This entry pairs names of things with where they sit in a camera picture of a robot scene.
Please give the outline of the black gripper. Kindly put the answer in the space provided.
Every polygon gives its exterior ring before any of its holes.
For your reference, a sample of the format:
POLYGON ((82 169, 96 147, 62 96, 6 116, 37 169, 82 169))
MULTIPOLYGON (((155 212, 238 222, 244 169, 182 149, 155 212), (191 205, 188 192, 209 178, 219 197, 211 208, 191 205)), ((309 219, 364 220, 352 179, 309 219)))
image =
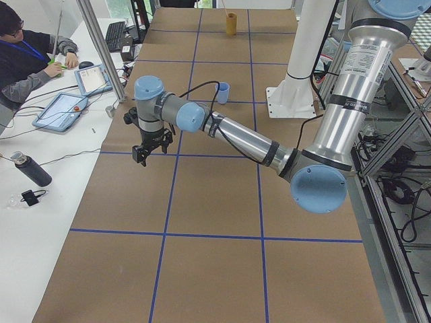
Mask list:
POLYGON ((150 150, 162 147, 162 153, 168 153, 168 147, 172 143, 172 132, 167 128, 161 128, 155 132, 140 129, 141 145, 132 146, 133 160, 146 167, 146 159, 150 155, 150 150))

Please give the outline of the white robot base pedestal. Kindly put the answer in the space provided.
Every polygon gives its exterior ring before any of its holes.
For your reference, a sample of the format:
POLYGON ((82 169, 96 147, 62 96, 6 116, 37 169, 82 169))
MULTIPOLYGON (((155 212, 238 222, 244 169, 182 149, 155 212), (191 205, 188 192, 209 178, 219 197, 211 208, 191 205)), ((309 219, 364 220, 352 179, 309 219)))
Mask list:
POLYGON ((266 89, 270 118, 315 116, 310 76, 335 9, 335 0, 303 3, 286 76, 277 87, 266 89))

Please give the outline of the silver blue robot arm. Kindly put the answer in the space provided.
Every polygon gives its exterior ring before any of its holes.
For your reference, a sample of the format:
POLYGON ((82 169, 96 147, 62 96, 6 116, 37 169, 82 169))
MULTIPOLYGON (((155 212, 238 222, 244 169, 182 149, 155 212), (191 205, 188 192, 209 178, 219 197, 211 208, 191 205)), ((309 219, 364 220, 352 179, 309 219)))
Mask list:
POLYGON ((355 138, 393 53, 407 42, 430 2, 352 1, 348 7, 352 44, 311 145, 301 150, 283 147, 204 104, 167 92, 160 78, 146 75, 135 82, 136 105, 124 115, 125 123, 134 124, 141 133, 141 144, 132 148, 133 159, 145 164, 153 150, 167 149, 172 133, 166 124, 190 133, 204 131, 274 169, 290 183, 292 198, 303 209, 329 213, 339 208, 347 194, 345 177, 352 169, 355 138))

